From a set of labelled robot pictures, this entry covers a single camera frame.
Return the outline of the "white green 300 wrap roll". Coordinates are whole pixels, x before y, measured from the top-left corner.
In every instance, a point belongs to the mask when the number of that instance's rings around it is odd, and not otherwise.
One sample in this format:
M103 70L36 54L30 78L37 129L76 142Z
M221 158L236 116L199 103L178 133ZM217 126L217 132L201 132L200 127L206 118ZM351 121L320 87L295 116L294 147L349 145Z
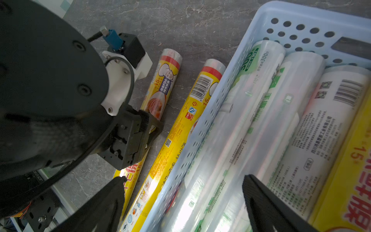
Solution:
M160 232L196 232L213 201L223 174L250 126L272 76L286 51L275 41L255 43L241 64L193 165L174 202L164 215Z

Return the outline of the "light blue plastic basket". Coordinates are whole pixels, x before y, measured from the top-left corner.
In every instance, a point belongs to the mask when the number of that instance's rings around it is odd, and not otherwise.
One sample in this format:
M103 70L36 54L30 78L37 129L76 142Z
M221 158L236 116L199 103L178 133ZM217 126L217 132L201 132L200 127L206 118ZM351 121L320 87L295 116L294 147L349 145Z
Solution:
M371 66L369 19L280 1L262 5L252 19L178 161L171 168L170 175L157 195L141 231L157 231L167 207L227 95L233 78L238 74L242 61L251 46L264 38L289 44L288 52L294 52L300 47L305 51L323 55L328 66Z

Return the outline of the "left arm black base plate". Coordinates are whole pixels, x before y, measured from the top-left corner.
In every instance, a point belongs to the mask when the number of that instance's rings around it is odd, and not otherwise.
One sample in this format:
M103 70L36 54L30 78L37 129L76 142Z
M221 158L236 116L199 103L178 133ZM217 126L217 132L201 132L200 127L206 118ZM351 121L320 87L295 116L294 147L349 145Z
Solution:
M49 232L56 225L53 222L61 202L57 195L48 190L34 200L23 217L11 217L16 232Z

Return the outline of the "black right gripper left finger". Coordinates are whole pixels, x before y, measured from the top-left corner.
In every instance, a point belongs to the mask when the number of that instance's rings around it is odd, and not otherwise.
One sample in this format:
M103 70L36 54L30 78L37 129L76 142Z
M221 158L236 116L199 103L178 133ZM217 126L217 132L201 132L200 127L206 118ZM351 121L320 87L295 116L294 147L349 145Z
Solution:
M126 177L115 177L54 232L116 232L125 203Z

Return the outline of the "clear grape plastic wrap roll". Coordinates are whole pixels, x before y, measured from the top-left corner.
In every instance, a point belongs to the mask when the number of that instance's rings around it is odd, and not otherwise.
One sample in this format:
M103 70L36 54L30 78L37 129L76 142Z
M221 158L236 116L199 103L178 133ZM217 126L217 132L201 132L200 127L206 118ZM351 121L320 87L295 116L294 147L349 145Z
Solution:
M307 102L325 68L324 58L314 52L287 55L276 72L264 100L247 131L241 155L228 170L200 232L228 232L239 211L245 209L243 179L264 175L292 119Z

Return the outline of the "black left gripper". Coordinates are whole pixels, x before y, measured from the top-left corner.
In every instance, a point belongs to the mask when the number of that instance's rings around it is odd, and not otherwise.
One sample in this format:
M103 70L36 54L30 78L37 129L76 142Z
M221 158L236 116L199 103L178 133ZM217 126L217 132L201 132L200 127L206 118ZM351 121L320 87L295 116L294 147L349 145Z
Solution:
M144 110L126 105L117 115L118 121L98 153L117 170L140 162L163 130L163 123Z

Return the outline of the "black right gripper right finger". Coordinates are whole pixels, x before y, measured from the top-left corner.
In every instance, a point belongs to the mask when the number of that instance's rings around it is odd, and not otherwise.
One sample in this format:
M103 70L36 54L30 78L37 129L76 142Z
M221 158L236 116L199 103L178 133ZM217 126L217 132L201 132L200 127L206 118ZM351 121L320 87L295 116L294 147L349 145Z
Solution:
M254 175L246 175L243 196L254 232L315 232Z

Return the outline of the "yellow red chef wrap roll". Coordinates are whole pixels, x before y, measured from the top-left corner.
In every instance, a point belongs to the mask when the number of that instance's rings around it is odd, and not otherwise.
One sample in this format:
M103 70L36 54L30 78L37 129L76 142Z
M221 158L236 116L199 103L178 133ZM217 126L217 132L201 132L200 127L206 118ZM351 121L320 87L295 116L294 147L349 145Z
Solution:
M160 120L170 94L174 87L175 81L182 64L182 56L175 50L166 48L163 50L157 69L142 103L141 109L149 112L156 119ZM128 203L132 197L134 188L142 171L143 165L147 158L147 152L138 163L129 166L120 171L115 171L114 177L126 177L127 182L124 184L125 204L122 214L125 213Z

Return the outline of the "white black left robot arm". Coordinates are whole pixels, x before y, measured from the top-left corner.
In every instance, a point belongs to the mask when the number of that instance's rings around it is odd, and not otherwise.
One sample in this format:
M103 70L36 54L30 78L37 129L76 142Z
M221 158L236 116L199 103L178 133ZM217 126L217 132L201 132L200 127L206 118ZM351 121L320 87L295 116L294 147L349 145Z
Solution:
M88 155L120 170L163 124L130 104L152 66L138 37L86 38L33 1L1 1L1 217L25 210Z

